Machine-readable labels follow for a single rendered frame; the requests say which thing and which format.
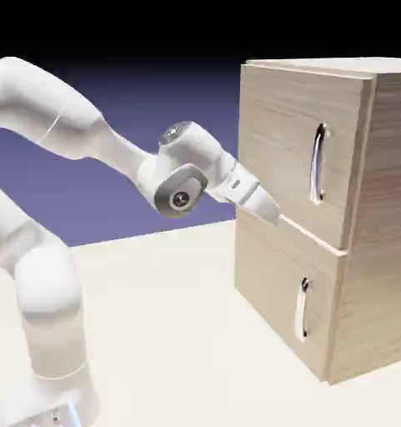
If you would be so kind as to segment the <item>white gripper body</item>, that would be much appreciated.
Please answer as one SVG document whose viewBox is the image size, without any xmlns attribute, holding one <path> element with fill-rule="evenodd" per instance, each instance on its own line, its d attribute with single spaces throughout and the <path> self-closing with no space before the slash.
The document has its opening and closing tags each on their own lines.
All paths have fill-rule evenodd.
<svg viewBox="0 0 401 427">
<path fill-rule="evenodd" d="M 257 183 L 248 192 L 238 207 L 248 214 L 252 214 L 256 218 L 272 225 L 278 223 L 281 213 L 278 203 L 260 183 Z"/>
</svg>

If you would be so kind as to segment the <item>large light wood cabinet door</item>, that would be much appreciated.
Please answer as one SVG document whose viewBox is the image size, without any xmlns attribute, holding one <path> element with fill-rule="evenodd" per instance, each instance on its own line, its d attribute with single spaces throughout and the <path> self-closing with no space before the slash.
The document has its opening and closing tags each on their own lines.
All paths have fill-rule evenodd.
<svg viewBox="0 0 401 427">
<path fill-rule="evenodd" d="M 374 78 L 248 63 L 240 74 L 239 160 L 283 215 L 336 249 L 348 247 Z M 309 199 L 316 129 L 325 122 L 320 187 Z"/>
</svg>

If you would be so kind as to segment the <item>small light wood cabinet door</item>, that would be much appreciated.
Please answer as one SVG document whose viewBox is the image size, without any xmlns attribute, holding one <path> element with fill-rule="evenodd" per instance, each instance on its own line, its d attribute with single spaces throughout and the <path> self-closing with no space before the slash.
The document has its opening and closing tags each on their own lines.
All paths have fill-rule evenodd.
<svg viewBox="0 0 401 427">
<path fill-rule="evenodd" d="M 333 349 L 336 295 L 347 258 L 282 222 L 277 226 L 237 212 L 234 284 L 273 331 L 321 380 L 328 380 Z M 296 299 L 309 279 L 305 324 L 308 337 L 294 333 Z"/>
</svg>

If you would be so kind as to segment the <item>light wood cabinet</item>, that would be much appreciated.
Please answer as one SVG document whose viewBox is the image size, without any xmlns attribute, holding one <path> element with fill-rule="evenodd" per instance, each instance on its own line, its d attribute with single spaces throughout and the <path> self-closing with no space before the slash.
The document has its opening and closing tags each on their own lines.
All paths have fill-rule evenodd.
<svg viewBox="0 0 401 427">
<path fill-rule="evenodd" d="M 278 224 L 286 222 L 347 254 L 336 295 L 329 378 L 323 381 L 335 384 L 401 361 L 401 58 L 248 63 L 373 76 L 348 247 L 334 248 L 283 213 Z"/>
</svg>

